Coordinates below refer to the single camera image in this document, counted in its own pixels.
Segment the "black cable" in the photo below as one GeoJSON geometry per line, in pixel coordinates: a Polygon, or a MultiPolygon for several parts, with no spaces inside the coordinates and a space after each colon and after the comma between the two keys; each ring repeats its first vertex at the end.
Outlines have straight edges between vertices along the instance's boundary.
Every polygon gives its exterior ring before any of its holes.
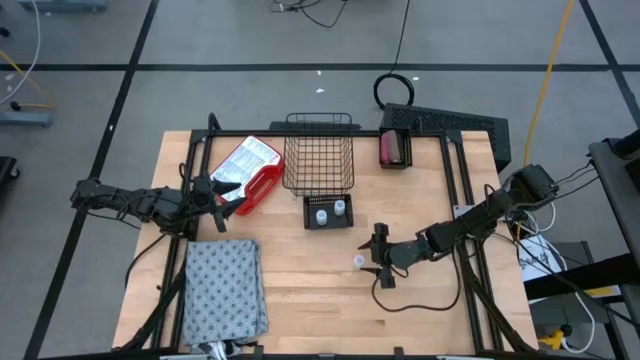
{"type": "MultiPolygon", "coordinates": [[[[93,195],[93,196],[89,196],[86,199],[84,199],[82,201],[82,203],[78,206],[78,210],[82,211],[82,208],[84,207],[85,203],[91,199],[95,199],[95,198],[99,198],[99,197],[104,197],[104,196],[119,196],[120,198],[122,198],[124,201],[127,200],[127,198],[125,198],[124,196],[120,195],[120,194],[99,194],[99,195],[93,195]]],[[[84,213],[89,215],[89,216],[93,216],[93,217],[97,217],[97,218],[101,218],[101,219],[107,219],[107,220],[114,220],[114,221],[119,221],[125,225],[128,225],[134,229],[140,230],[140,227],[135,226],[133,224],[131,224],[128,221],[124,220],[124,217],[122,218],[118,218],[116,217],[110,217],[110,216],[105,216],[105,215],[98,215],[98,214],[94,214],[92,212],[89,211],[89,209],[84,210],[84,213]]]]}
{"type": "Polygon", "coordinates": [[[413,105],[413,100],[416,96],[416,91],[413,88],[413,83],[411,83],[411,81],[409,81],[409,79],[407,79],[406,77],[393,73],[396,70],[396,66],[398,66],[398,59],[400,57],[400,49],[402,48],[402,39],[404,38],[404,29],[407,25],[407,15],[409,14],[410,5],[411,5],[411,0],[407,0],[407,7],[404,10],[404,19],[402,20],[402,31],[400,32],[400,41],[398,42],[398,50],[396,51],[396,59],[393,62],[393,66],[391,67],[391,70],[388,73],[378,77],[376,79],[376,82],[373,84],[373,98],[376,100],[376,104],[378,104],[378,107],[382,110],[384,110],[385,105],[380,100],[380,96],[378,96],[378,87],[380,86],[380,83],[384,79],[396,79],[400,81],[407,88],[407,90],[409,90],[409,100],[407,101],[407,105],[409,106],[413,105]]]}
{"type": "Polygon", "coordinates": [[[542,265],[542,267],[553,277],[555,277],[556,279],[558,279],[561,283],[565,284],[566,286],[570,287],[572,290],[574,290],[576,293],[582,295],[584,298],[587,298],[589,301],[593,302],[594,304],[598,305],[599,307],[603,308],[605,311],[609,312],[612,315],[617,316],[618,318],[620,318],[621,320],[631,324],[633,327],[635,327],[636,329],[640,330],[640,324],[638,324],[637,322],[633,321],[632,319],[630,319],[629,317],[621,314],[620,312],[613,310],[612,308],[608,307],[607,305],[605,305],[603,302],[601,302],[598,299],[595,299],[593,297],[591,297],[591,295],[587,294],[584,290],[580,289],[577,285],[575,285],[574,283],[572,283],[571,281],[565,279],[564,277],[562,277],[561,275],[556,274],[549,266],[547,266],[547,264],[545,264],[544,262],[542,262],[540,259],[538,259],[536,256],[534,256],[531,251],[529,251],[529,249],[527,249],[526,246],[518,246],[518,248],[522,248],[527,254],[529,254],[529,256],[531,256],[533,259],[535,259],[538,263],[540,263],[540,265],[542,265]]]}
{"type": "Polygon", "coordinates": [[[398,269],[391,266],[391,271],[393,271],[396,275],[400,276],[403,279],[406,279],[409,277],[409,269],[405,269],[405,273],[402,274],[400,271],[398,271],[398,269]]]}
{"type": "MultiPolygon", "coordinates": [[[[447,310],[451,310],[454,306],[456,306],[456,304],[458,303],[458,300],[460,299],[460,270],[458,269],[458,263],[456,263],[456,259],[455,259],[455,250],[451,251],[451,260],[453,261],[453,267],[456,269],[456,280],[458,283],[458,289],[456,290],[456,297],[453,299],[453,302],[445,307],[434,307],[434,306],[427,306],[427,305],[406,305],[403,306],[401,308],[396,308],[396,309],[391,309],[388,308],[386,306],[384,306],[380,300],[378,300],[378,297],[376,296],[376,285],[378,284],[378,281],[380,281],[379,277],[376,277],[376,279],[373,281],[373,285],[371,286],[371,297],[373,297],[373,301],[376,302],[376,304],[378,304],[378,306],[380,306],[380,308],[384,311],[387,312],[401,312],[401,311],[405,311],[405,310],[409,310],[409,309],[422,309],[422,310],[431,310],[431,311],[447,311],[447,310]]],[[[404,277],[402,275],[400,275],[397,270],[394,270],[393,267],[391,267],[391,270],[393,270],[396,274],[398,274],[398,276],[400,277],[404,277]]]]}
{"type": "Polygon", "coordinates": [[[404,39],[404,29],[407,26],[407,15],[409,15],[409,5],[411,5],[411,0],[407,0],[407,7],[404,9],[404,19],[402,20],[402,31],[400,31],[400,41],[398,42],[398,50],[396,51],[396,59],[393,62],[393,66],[389,71],[391,74],[398,66],[398,59],[400,58],[400,48],[402,48],[402,39],[404,39]]]}
{"type": "Polygon", "coordinates": [[[562,199],[563,197],[569,196],[569,195],[573,194],[574,192],[576,192],[576,191],[578,191],[578,190],[581,190],[581,189],[585,188],[587,185],[589,185],[589,184],[591,184],[592,182],[594,182],[594,181],[598,180],[599,178],[600,178],[599,176],[596,176],[596,177],[594,177],[593,179],[591,179],[591,180],[587,181],[585,184],[582,184],[582,185],[580,185],[579,187],[577,187],[577,188],[575,188],[575,189],[573,189],[573,190],[569,191],[568,193],[566,193],[566,194],[562,194],[562,195],[560,195],[560,196],[556,197],[556,198],[555,198],[555,200],[553,200],[553,201],[558,201],[558,200],[562,199]]]}
{"type": "Polygon", "coordinates": [[[578,170],[576,170],[576,171],[572,172],[572,173],[571,173],[571,175],[569,175],[569,176],[565,176],[565,177],[563,177],[562,179],[560,179],[560,180],[556,181],[556,184],[560,184],[561,182],[563,182],[563,181],[565,181],[565,180],[567,180],[567,179],[571,178],[573,175],[577,174],[578,172],[580,172],[580,171],[582,171],[582,170],[584,170],[584,169],[588,168],[588,167],[589,167],[589,165],[591,165],[591,162],[592,162],[592,160],[589,160],[589,162],[587,163],[587,165],[585,165],[585,166],[583,166],[583,167],[579,168],[578,170]]]}
{"type": "Polygon", "coordinates": [[[151,250],[154,246],[156,246],[160,242],[160,240],[164,239],[165,236],[167,236],[167,234],[162,234],[159,238],[157,238],[151,244],[149,244],[149,246],[144,248],[144,250],[140,251],[140,253],[138,255],[136,255],[135,258],[133,258],[133,261],[131,261],[131,264],[127,268],[127,273],[126,273],[126,275],[124,277],[124,288],[125,288],[125,290],[127,289],[127,285],[129,284],[129,275],[131,275],[131,270],[133,270],[133,267],[136,265],[138,260],[140,260],[140,258],[144,254],[146,254],[147,252],[149,252],[149,250],[151,250]]]}
{"type": "Polygon", "coordinates": [[[87,215],[89,215],[89,216],[93,216],[93,217],[101,218],[101,219],[107,219],[107,220],[118,221],[118,222],[121,222],[121,223],[123,223],[123,224],[125,224],[125,225],[128,225],[128,226],[130,226],[130,227],[132,227],[132,228],[134,228],[134,229],[136,229],[136,230],[140,230],[140,227],[139,227],[139,226],[133,225],[132,223],[130,223],[130,222],[128,222],[128,221],[125,221],[125,220],[123,220],[123,219],[118,219],[118,218],[116,218],[116,217],[111,217],[111,216],[98,215],[98,214],[94,214],[94,213],[89,212],[89,211],[85,211],[85,214],[87,214],[87,215]]]}
{"type": "Polygon", "coordinates": [[[309,8],[315,5],[318,5],[320,2],[322,2],[322,0],[316,0],[315,2],[311,3],[311,4],[304,4],[304,2],[307,0],[300,0],[298,2],[295,2],[293,4],[283,4],[280,1],[277,0],[272,0],[271,4],[269,4],[269,11],[272,13],[286,13],[286,12],[297,12],[298,10],[302,9],[302,8],[309,8]],[[273,5],[280,5],[280,11],[275,11],[273,10],[273,5]]]}
{"type": "Polygon", "coordinates": [[[571,182],[574,182],[574,181],[580,179],[581,177],[583,177],[583,176],[585,176],[585,175],[587,175],[587,174],[589,174],[591,172],[594,172],[594,171],[596,171],[596,169],[589,169],[589,170],[587,170],[585,172],[580,173],[580,175],[574,177],[573,179],[564,180],[562,183],[558,183],[557,185],[564,186],[564,185],[566,185],[568,183],[571,183],[571,182]]]}
{"type": "Polygon", "coordinates": [[[313,22],[314,22],[314,23],[316,23],[317,25],[320,25],[320,26],[322,26],[323,28],[326,28],[326,29],[331,29],[335,24],[337,24],[337,23],[338,23],[338,19],[340,19],[340,15],[342,15],[342,11],[344,11],[345,6],[347,6],[347,2],[348,2],[348,0],[342,0],[342,2],[343,2],[343,4],[342,4],[342,7],[340,8],[340,11],[338,12],[338,16],[336,16],[336,19],[335,19],[335,20],[333,20],[333,23],[331,23],[331,25],[323,24],[323,23],[319,22],[318,20],[316,20],[316,19],[312,18],[312,17],[311,17],[311,16],[310,16],[310,15],[309,15],[305,10],[304,10],[304,8],[305,8],[305,7],[308,7],[308,6],[301,6],[301,7],[298,7],[297,9],[299,9],[299,10],[304,14],[304,16],[306,16],[309,20],[313,21],[313,22]]]}

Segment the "gray floor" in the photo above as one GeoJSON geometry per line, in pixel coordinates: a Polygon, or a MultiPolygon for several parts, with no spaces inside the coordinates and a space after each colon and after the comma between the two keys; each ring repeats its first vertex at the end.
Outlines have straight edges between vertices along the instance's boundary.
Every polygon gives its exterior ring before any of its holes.
{"type": "MultiPolygon", "coordinates": [[[[0,47],[17,62],[31,61],[32,14],[0,1],[0,21],[14,36],[0,47]]],[[[126,64],[148,1],[112,0],[103,14],[42,17],[40,63],[126,64]]],[[[267,0],[161,0],[141,63],[381,63],[392,62],[403,1],[353,0],[326,30],[301,14],[271,14],[267,0]]],[[[638,4],[591,0],[620,63],[640,63],[635,36],[638,4]]],[[[414,1],[402,63],[545,63],[563,1],[414,1]]],[[[338,0],[313,15],[329,21],[338,0]]],[[[558,63],[605,64],[578,4],[558,63]]],[[[542,72],[404,72],[414,80],[416,105],[509,119],[513,163],[523,144],[542,84],[542,72]]],[[[0,93],[19,80],[0,74],[0,93]]],[[[123,72],[34,72],[54,94],[55,123],[48,129],[0,127],[0,154],[20,161],[22,177],[0,206],[0,357],[21,358],[33,329],[74,212],[68,197],[86,177],[120,87],[123,72]]],[[[205,126],[210,111],[226,129],[265,129],[295,111],[344,111],[365,128],[381,112],[371,86],[380,72],[137,72],[101,179],[121,187],[151,182],[161,136],[167,130],[205,126]]],[[[640,74],[626,73],[640,92],[640,74]]],[[[405,91],[383,84],[382,97],[403,102],[405,91]]],[[[39,95],[25,87],[17,100],[39,95]]],[[[610,72],[554,73],[541,112],[532,161],[561,177],[586,163],[587,145],[636,129],[610,72]]],[[[558,201],[554,242],[588,241],[596,259],[627,251],[601,186],[558,201]]],[[[123,296],[123,276],[137,232],[88,219],[41,356],[106,351],[123,296]]],[[[603,331],[592,351],[612,356],[603,331]]],[[[584,341],[579,331],[573,343],[584,341]]]]}

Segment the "white cap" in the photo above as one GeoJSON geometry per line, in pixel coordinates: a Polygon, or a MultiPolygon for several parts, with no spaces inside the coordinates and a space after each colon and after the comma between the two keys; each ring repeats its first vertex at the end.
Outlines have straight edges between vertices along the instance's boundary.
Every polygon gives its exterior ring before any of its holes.
{"type": "Polygon", "coordinates": [[[336,201],[336,203],[333,205],[333,212],[336,214],[336,216],[344,215],[344,206],[344,201],[336,201]]]}
{"type": "Polygon", "coordinates": [[[316,213],[316,222],[319,226],[327,225],[327,212],[324,210],[318,210],[316,213]]]}

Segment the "black tray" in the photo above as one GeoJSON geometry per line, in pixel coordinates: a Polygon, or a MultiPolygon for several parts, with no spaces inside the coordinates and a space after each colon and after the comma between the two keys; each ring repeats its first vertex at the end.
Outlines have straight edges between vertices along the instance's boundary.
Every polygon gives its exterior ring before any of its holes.
{"type": "Polygon", "coordinates": [[[351,208],[351,195],[320,195],[305,196],[303,201],[304,228],[307,230],[317,229],[340,229],[353,226],[353,209],[351,208]],[[337,200],[344,201],[344,215],[336,216],[333,212],[333,204],[337,200]],[[316,212],[324,210],[327,212],[327,224],[319,226],[316,223],[316,212]]]}

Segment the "black metal frame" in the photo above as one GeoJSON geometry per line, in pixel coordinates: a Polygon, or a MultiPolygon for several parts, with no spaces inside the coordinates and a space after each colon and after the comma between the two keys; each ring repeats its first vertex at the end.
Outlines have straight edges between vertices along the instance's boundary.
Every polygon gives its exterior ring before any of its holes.
{"type": "MultiPolygon", "coordinates": [[[[215,120],[215,117],[210,116],[209,118],[209,129],[206,130],[192,130],[191,132],[191,137],[190,137],[190,141],[189,141],[189,149],[187,152],[187,159],[186,159],[186,163],[185,163],[185,177],[183,179],[182,182],[182,191],[188,191],[189,190],[189,184],[191,181],[191,175],[194,169],[194,162],[195,162],[195,154],[197,151],[197,147],[199,146],[200,143],[204,144],[204,149],[203,149],[203,156],[202,156],[202,161],[201,161],[201,165],[200,165],[200,173],[208,173],[208,163],[209,163],[209,159],[211,157],[211,151],[212,151],[212,143],[213,143],[213,138],[218,136],[218,137],[243,137],[243,136],[248,136],[248,135],[254,135],[254,136],[271,136],[271,137],[283,137],[286,135],[285,132],[281,132],[281,131],[270,131],[270,130],[263,130],[263,131],[248,131],[248,130],[220,130],[220,126],[218,125],[217,121],[215,120]]],[[[353,136],[354,137],[377,137],[378,131],[366,131],[366,130],[359,130],[359,131],[354,131],[353,132],[353,136]]],[[[432,133],[422,133],[422,134],[416,134],[415,137],[430,137],[430,138],[437,138],[440,142],[440,147],[441,147],[441,152],[442,152],[442,160],[443,160],[443,166],[444,166],[444,172],[445,172],[445,179],[446,179],[446,183],[447,183],[447,190],[449,193],[449,200],[450,200],[450,205],[451,205],[451,211],[452,211],[452,215],[453,215],[453,206],[458,204],[458,195],[457,195],[457,190],[456,190],[456,185],[455,185],[455,180],[454,180],[454,175],[453,175],[453,168],[452,168],[452,162],[451,162],[451,155],[449,152],[449,142],[451,141],[452,143],[455,144],[455,149],[456,149],[456,154],[457,154],[457,158],[458,158],[458,165],[460,167],[460,174],[461,174],[461,178],[462,178],[462,186],[463,186],[463,192],[465,195],[465,200],[466,203],[468,205],[472,205],[474,203],[474,198],[473,198],[473,192],[471,189],[471,180],[469,177],[469,170],[467,167],[467,162],[466,162],[466,156],[465,156],[465,152],[464,152],[464,146],[462,143],[462,136],[461,136],[461,132],[459,130],[451,130],[451,131],[445,131],[445,132],[432,132],[432,133]]],[[[196,237],[197,237],[197,231],[198,231],[198,221],[192,221],[190,223],[190,231],[189,233],[191,234],[191,236],[187,239],[187,241],[195,241],[196,237]]],[[[171,245],[170,245],[170,250],[168,252],[168,257],[167,257],[167,263],[166,263],[166,267],[165,267],[165,274],[164,274],[164,278],[163,278],[163,286],[161,288],[161,291],[163,294],[165,294],[170,285],[172,284],[172,279],[174,277],[174,269],[175,269],[175,265],[176,265],[176,261],[177,261],[177,254],[178,254],[178,247],[180,245],[180,239],[174,238],[171,241],[171,245]]],[[[460,254],[461,258],[465,258],[468,257],[467,254],[467,250],[466,250],[466,246],[460,246],[457,248],[458,252],[460,254]]],[[[481,282],[485,288],[485,290],[487,290],[488,294],[491,296],[491,286],[490,286],[490,279],[489,279],[489,272],[488,272],[488,268],[487,268],[487,263],[486,263],[486,256],[484,254],[484,250],[483,248],[479,245],[476,244],[476,248],[475,251],[478,252],[478,256],[477,258],[477,265],[478,265],[478,272],[480,275],[480,279],[481,282]]],[[[66,256],[69,256],[68,259],[61,259],[61,261],[66,261],[68,263],[70,263],[70,257],[73,254],[67,254],[66,256]]],[[[461,273],[464,277],[464,271],[471,271],[473,272],[473,269],[470,266],[462,266],[461,268],[461,273]]],[[[183,302],[184,302],[184,298],[183,298],[183,293],[184,293],[184,285],[182,287],[182,289],[179,292],[178,295],[178,308],[176,310],[176,315],[174,318],[174,323],[173,323],[173,327],[172,327],[172,334],[171,334],[171,341],[170,341],[170,345],[169,347],[165,347],[162,348],[160,347],[160,339],[162,338],[162,328],[164,325],[164,316],[162,317],[161,320],[159,320],[157,322],[157,325],[153,331],[153,335],[152,335],[152,341],[151,341],[151,349],[149,350],[141,350],[141,349],[137,349],[137,350],[133,350],[133,349],[128,349],[128,350],[124,350],[122,352],[111,352],[111,353],[98,353],[98,354],[86,354],[86,355],[76,355],[73,356],[73,359],[127,359],[127,358],[135,358],[135,359],[142,359],[142,358],[153,358],[153,359],[157,359],[160,355],[167,355],[170,353],[174,353],[177,354],[178,352],[178,347],[180,344],[180,327],[182,324],[182,308],[183,308],[183,302]]],[[[482,355],[482,356],[490,356],[492,358],[496,358],[496,359],[502,359],[502,358],[522,358],[522,359],[542,359],[542,358],[546,358],[546,359],[553,359],[555,357],[553,356],[547,356],[547,355],[541,355],[541,354],[531,354],[531,353],[513,353],[513,352],[504,352],[503,351],[503,344],[502,344],[502,338],[500,335],[500,331],[498,330],[498,327],[496,326],[496,323],[494,322],[493,319],[491,319],[491,317],[487,317],[487,320],[489,321],[489,328],[490,328],[490,332],[491,332],[491,339],[493,341],[493,350],[488,350],[484,348],[484,343],[483,343],[483,339],[482,339],[482,329],[480,327],[480,319],[479,319],[479,314],[478,314],[478,309],[477,309],[477,305],[476,305],[476,301],[475,301],[475,294],[474,291],[466,284],[465,282],[465,295],[466,295],[466,304],[467,304],[467,311],[469,313],[469,319],[470,319],[470,327],[471,327],[471,335],[472,335],[472,340],[473,340],[473,344],[474,344],[474,349],[475,349],[475,353],[476,355],[482,355]]],[[[308,354],[308,355],[294,355],[294,354],[264,354],[263,353],[264,349],[259,346],[256,354],[245,354],[242,356],[237,357],[237,359],[239,360],[249,360],[249,359],[256,359],[256,360],[261,360],[262,358],[268,358],[268,359],[295,359],[295,360],[310,360],[310,359],[317,359],[318,355],[317,354],[308,354]]],[[[425,356],[404,356],[402,355],[402,349],[401,348],[397,348],[395,350],[396,354],[393,356],[386,356],[386,355],[352,355],[352,356],[345,356],[345,355],[334,355],[334,358],[344,358],[345,360],[349,360],[349,359],[353,359],[353,360],[384,360],[384,359],[391,359],[393,358],[394,360],[398,360],[400,358],[412,358],[412,359],[434,359],[436,358],[435,356],[431,356],[431,355],[425,355],[425,356]]]]}

